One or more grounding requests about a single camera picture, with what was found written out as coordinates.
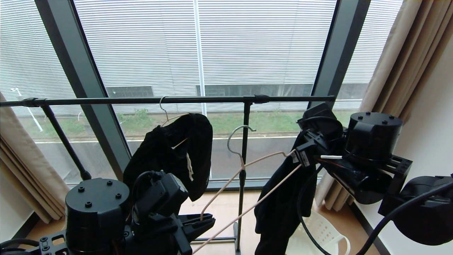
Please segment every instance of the pavement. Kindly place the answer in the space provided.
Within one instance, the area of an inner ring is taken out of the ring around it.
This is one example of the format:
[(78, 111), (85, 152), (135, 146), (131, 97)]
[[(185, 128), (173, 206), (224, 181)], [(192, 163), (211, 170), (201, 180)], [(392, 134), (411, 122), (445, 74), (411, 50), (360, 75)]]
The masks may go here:
[[(262, 156), (284, 151), (289, 153), (295, 137), (250, 137), (247, 146), (247, 162)], [(93, 178), (116, 179), (101, 146), (97, 141), (71, 142), (83, 166)], [(140, 140), (128, 141), (130, 152), (133, 154), (140, 146)], [(79, 172), (68, 152), (61, 142), (37, 142), (44, 156), (64, 178), (66, 183), (79, 183)], [(241, 151), (242, 139), (233, 138), (230, 147)], [(247, 168), (247, 178), (270, 177), (284, 160), (282, 155), (273, 156)], [(215, 138), (212, 142), (211, 178), (229, 179), (240, 168), (239, 157), (227, 150), (226, 138)]]

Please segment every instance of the metal hook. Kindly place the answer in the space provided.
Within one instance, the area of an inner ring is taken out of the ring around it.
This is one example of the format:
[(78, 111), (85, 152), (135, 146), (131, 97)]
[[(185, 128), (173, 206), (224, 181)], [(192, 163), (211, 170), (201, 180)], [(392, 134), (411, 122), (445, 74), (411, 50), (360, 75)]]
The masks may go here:
[(159, 101), (159, 107), (165, 112), (165, 116), (167, 117), (167, 121), (169, 120), (169, 115), (167, 111), (162, 107), (162, 99), (166, 98), (167, 96), (163, 96)]
[(239, 152), (234, 152), (234, 151), (231, 150), (231, 148), (230, 148), (230, 140), (231, 140), (231, 137), (234, 135), (234, 133), (235, 133), (236, 131), (238, 131), (238, 130), (241, 129), (241, 128), (248, 128), (248, 129), (249, 129), (250, 131), (252, 131), (252, 132), (255, 132), (255, 131), (256, 131), (256, 129), (251, 128), (249, 125), (238, 126), (237, 128), (235, 128), (235, 129), (233, 130), (233, 132), (232, 132), (232, 133), (230, 134), (230, 136), (228, 137), (228, 141), (227, 141), (227, 143), (226, 143), (226, 147), (228, 148), (228, 150), (229, 150), (231, 153), (234, 153), (234, 154), (236, 154), (236, 155), (239, 155), (239, 157), (241, 157), (241, 162), (242, 162), (242, 154), (240, 154)]

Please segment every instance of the clothes rack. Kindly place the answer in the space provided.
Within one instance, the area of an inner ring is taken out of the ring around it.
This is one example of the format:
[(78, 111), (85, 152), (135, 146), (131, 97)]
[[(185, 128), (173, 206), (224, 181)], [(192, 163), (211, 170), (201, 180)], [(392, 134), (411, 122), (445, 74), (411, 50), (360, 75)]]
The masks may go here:
[[(87, 105), (87, 104), (151, 104), (155, 103), (244, 103), (244, 125), (249, 125), (250, 110), (252, 104), (262, 104), (269, 102), (334, 102), (334, 96), (326, 97), (270, 97), (266, 95), (255, 95), (249, 97), (165, 97), (165, 98), (74, 98), (74, 99), (41, 99), (27, 98), (21, 101), (0, 102), (0, 107), (41, 107), (44, 114), (51, 122), (53, 128), (61, 139), (67, 152), (80, 171), (83, 180), (90, 179), (90, 173), (83, 167), (80, 159), (72, 148), (68, 138), (64, 134), (57, 118), (50, 106), (56, 105)], [(247, 157), (248, 129), (245, 127), (242, 133), (242, 159), (246, 163)], [(244, 188), (246, 183), (246, 171), (242, 170), (239, 174), (239, 212), (242, 214), (244, 201)], [(241, 255), (241, 226), (242, 219), (233, 225), (234, 236), (218, 237), (216, 241), (230, 241), (235, 243), (236, 255)], [(198, 238), (195, 241), (206, 241), (208, 238)]]

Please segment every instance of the curtain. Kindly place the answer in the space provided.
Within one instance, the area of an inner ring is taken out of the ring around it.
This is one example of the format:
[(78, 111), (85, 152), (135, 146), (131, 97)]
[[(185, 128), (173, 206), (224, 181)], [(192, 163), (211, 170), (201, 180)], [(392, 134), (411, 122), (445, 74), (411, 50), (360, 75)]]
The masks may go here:
[[(0, 100), (5, 98), (0, 93)], [(65, 214), (69, 191), (63, 179), (9, 107), (0, 108), (0, 171), (46, 223)]]
[(453, 4), (405, 0), (396, 17), (360, 111), (404, 122), (453, 32)]

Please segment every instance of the laundry basket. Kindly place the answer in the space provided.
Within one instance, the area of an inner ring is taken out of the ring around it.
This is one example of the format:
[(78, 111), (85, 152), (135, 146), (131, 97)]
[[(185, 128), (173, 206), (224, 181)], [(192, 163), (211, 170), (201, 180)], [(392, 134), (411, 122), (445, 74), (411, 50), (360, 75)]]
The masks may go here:
[[(347, 243), (345, 255), (349, 255), (351, 244), (349, 243), (348, 238), (340, 234), (326, 218), (322, 217), (319, 213), (312, 211), (309, 218), (304, 217), (304, 221), (313, 238), (323, 249), (332, 255), (338, 255), (338, 242), (344, 238)], [(322, 254), (322, 252), (316, 248), (305, 232), (304, 227), (300, 224), (289, 239), (286, 255), (309, 254)]]

